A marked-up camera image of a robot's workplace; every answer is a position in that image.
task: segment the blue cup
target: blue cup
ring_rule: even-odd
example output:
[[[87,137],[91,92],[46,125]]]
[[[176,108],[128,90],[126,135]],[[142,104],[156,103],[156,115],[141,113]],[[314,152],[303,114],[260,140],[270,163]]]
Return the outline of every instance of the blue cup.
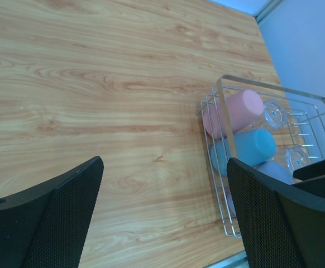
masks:
[[[234,135],[238,159],[250,166],[258,166],[271,158],[276,151],[276,144],[271,133],[264,129],[249,130]],[[213,167],[227,176],[227,161],[231,157],[228,140],[215,143],[211,148],[211,162]]]

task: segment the wood grain surface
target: wood grain surface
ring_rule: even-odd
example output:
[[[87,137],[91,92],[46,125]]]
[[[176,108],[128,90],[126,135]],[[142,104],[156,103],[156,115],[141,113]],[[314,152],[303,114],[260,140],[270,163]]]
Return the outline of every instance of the wood grain surface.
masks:
[[[254,18],[203,0],[0,0],[0,197],[99,155],[80,267],[202,267],[224,235],[204,95],[278,82]]]

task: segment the light brown wood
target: light brown wood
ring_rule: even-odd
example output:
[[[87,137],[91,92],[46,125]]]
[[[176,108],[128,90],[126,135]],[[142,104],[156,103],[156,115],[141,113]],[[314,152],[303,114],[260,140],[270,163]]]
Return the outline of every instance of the light brown wood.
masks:
[[[0,197],[100,155],[80,267],[242,251],[195,115],[223,73],[278,82],[254,18],[207,1],[0,0]]]

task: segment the wooden table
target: wooden table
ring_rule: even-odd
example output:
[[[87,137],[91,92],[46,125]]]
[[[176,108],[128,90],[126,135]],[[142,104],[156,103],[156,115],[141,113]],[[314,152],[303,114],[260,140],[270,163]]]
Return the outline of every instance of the wooden table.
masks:
[[[254,18],[203,0],[0,0],[0,197],[100,155],[80,267],[202,267],[222,229],[199,102],[278,77]]]

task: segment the metal rack frame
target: metal rack frame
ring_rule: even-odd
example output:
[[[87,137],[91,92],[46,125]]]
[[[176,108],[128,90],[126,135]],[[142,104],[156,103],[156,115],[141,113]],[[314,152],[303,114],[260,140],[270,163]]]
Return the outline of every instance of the metal rack frame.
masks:
[[[217,100],[219,99],[219,102],[221,103],[221,110],[222,110],[222,115],[226,127],[226,132],[227,132],[227,139],[228,139],[228,145],[230,147],[230,152],[232,157],[238,158],[236,147],[235,147],[235,142],[233,138],[233,133],[232,133],[232,128],[231,128],[231,123],[230,123],[230,117],[228,114],[228,109],[226,106],[226,95],[224,93],[225,89],[232,89],[232,90],[245,90],[246,88],[241,88],[241,87],[232,87],[229,85],[224,84],[224,80],[228,80],[230,82],[238,82],[242,83],[243,85],[251,85],[251,86],[256,86],[259,88],[264,88],[268,90],[275,90],[277,92],[283,92],[283,93],[291,93],[299,96],[303,96],[306,98],[310,99],[316,99],[321,101],[325,105],[325,98],[321,96],[317,96],[314,94],[309,94],[305,92],[300,92],[294,89],[289,89],[289,88],[284,88],[278,85],[273,85],[273,84],[268,84],[268,83],[263,83],[263,82],[258,82],[258,81],[253,81],[250,79],[245,79],[245,78],[239,78],[237,76],[233,75],[223,75],[217,80],[217,84],[212,87],[212,92],[211,94],[207,94],[205,101],[202,101],[200,104],[200,111],[197,113],[201,113],[201,116],[204,116],[204,113],[208,113],[209,117],[209,123],[212,126],[212,121],[210,117],[210,109],[216,109],[217,116],[218,116],[218,121],[220,122],[221,119],[219,117],[219,112],[216,106]],[[276,94],[271,94],[263,91],[256,91],[259,93],[259,95],[263,95],[265,97],[270,97],[270,98],[275,98],[275,99],[283,99],[288,102],[293,101],[297,102],[306,106],[311,107],[314,109],[316,115],[310,117],[308,112],[303,110],[303,109],[298,109],[298,108],[290,108],[290,107],[285,107],[288,113],[288,124],[286,127],[284,127],[282,130],[286,131],[288,130],[288,134],[290,135],[290,140],[292,143],[287,144],[284,142],[283,136],[281,136],[281,140],[283,144],[279,145],[280,147],[287,149],[288,147],[297,147],[300,146],[305,150],[305,152],[308,154],[309,158],[311,160],[315,161],[320,161],[324,159],[324,154],[320,148],[318,139],[316,137],[316,131],[313,127],[313,121],[319,120],[322,126],[323,133],[325,135],[325,124],[323,121],[323,117],[325,116],[325,112],[321,113],[318,109],[318,107],[311,103],[311,102],[306,102],[303,100],[298,100],[294,98],[289,98],[289,97],[283,97],[280,95]],[[222,135],[222,127],[221,124],[219,125],[219,130]],[[279,133],[276,132],[273,135],[286,135],[286,133],[282,133],[282,130],[279,130]],[[208,160],[209,160],[209,165],[211,169],[211,174],[212,174],[212,180],[214,184],[214,188],[216,191],[216,197],[217,197],[217,202],[218,202],[218,207],[219,211],[221,214],[222,218],[222,224],[224,228],[224,232],[227,236],[235,236],[237,238],[241,238],[241,233],[238,227],[238,222],[236,216],[233,215],[231,212],[229,206],[228,206],[228,201],[227,201],[227,193],[229,192],[229,186],[228,186],[228,180],[226,177],[222,176],[219,168],[219,161],[217,160],[217,168],[218,170],[215,170],[212,165],[211,161],[211,147],[216,145],[217,140],[212,136],[210,136],[206,130],[204,130],[204,135],[205,135],[205,142],[206,142],[206,147],[208,149]],[[227,151],[224,145],[224,142],[222,142],[223,149],[224,149],[224,154],[225,157],[227,158]],[[319,152],[318,155],[313,155],[309,153],[309,148],[316,148],[317,151]]]

